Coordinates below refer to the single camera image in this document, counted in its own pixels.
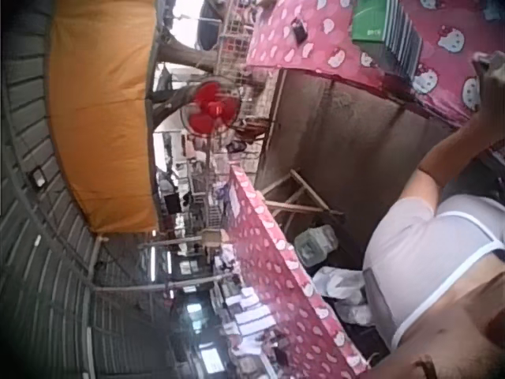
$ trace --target concrete floor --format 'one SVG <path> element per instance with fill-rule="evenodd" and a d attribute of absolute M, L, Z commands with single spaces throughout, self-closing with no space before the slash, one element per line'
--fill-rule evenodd
<path fill-rule="evenodd" d="M 360 247 L 360 259 L 423 155 L 449 133 L 442 122 L 402 111 L 389 100 L 297 71 L 287 73 L 277 119 L 280 126 L 260 161 L 256 188 L 299 168 L 332 208 L 345 212 L 345 228 Z M 491 180 L 487 167 L 474 165 L 471 182 L 483 182 L 479 174 Z M 282 201 L 294 191 L 287 183 L 269 198 Z M 312 204 L 303 198 L 299 203 Z M 296 216 L 287 238 L 292 241 L 311 222 L 312 217 Z"/>

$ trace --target hand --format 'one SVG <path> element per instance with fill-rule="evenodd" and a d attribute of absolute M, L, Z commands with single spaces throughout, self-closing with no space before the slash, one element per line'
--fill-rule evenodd
<path fill-rule="evenodd" d="M 473 66 L 481 86 L 477 123 L 495 142 L 500 141 L 505 138 L 505 54 L 502 51 L 491 56 L 476 53 Z"/>

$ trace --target pink tablecloth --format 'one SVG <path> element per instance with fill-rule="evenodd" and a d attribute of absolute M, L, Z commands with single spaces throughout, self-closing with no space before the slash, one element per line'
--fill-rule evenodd
<path fill-rule="evenodd" d="M 475 110 L 473 52 L 505 50 L 505 25 L 487 22 L 475 0 L 404 0 L 424 44 L 413 88 L 424 107 L 459 126 Z M 383 74 L 349 37 L 353 0 L 278 0 L 256 23 L 247 63 L 304 69 L 385 96 Z M 309 37 L 297 46 L 290 22 Z"/>
<path fill-rule="evenodd" d="M 294 248 L 245 172 L 230 172 L 230 223 L 245 282 L 286 333 L 294 372 L 307 378 L 356 377 L 367 367 L 331 307 L 315 292 Z"/>

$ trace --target plastic container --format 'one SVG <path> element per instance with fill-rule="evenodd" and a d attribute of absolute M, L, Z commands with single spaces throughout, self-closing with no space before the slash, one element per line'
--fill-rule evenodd
<path fill-rule="evenodd" d="M 321 263 L 338 247 L 339 241 L 329 225 L 308 229 L 294 239 L 298 259 L 305 267 Z"/>

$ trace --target shirt sleeve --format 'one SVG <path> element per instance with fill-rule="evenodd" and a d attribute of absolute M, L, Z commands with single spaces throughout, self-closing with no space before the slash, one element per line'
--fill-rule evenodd
<path fill-rule="evenodd" d="M 384 259 L 406 239 L 414 240 L 434 215 L 435 210 L 420 197 L 406 197 L 394 203 L 372 234 L 365 253 L 364 269 Z"/>

